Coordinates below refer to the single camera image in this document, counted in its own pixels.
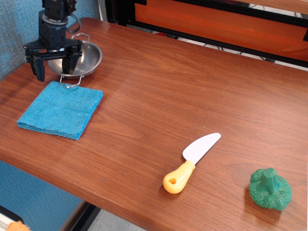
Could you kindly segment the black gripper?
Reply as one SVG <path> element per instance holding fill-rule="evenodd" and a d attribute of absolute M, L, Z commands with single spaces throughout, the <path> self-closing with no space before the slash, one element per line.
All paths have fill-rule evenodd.
<path fill-rule="evenodd" d="M 62 59 L 62 70 L 73 74 L 78 59 L 82 55 L 80 40 L 66 38 L 67 12 L 39 12 L 38 39 L 25 44 L 25 60 L 31 64 L 38 81 L 45 81 L 45 60 Z"/>

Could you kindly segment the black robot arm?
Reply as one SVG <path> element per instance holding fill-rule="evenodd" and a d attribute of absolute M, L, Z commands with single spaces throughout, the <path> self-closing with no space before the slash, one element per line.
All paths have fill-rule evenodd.
<path fill-rule="evenodd" d="M 31 65 L 33 74 L 38 81 L 45 80 L 44 62 L 62 60 L 64 74 L 72 74 L 79 58 L 82 56 L 83 42 L 66 38 L 66 32 L 76 33 L 81 21 L 73 14 L 76 10 L 75 0 L 43 0 L 44 8 L 38 14 L 38 39 L 25 44 L 25 60 Z M 78 28 L 70 31 L 67 28 L 68 17 L 73 17 Z"/>

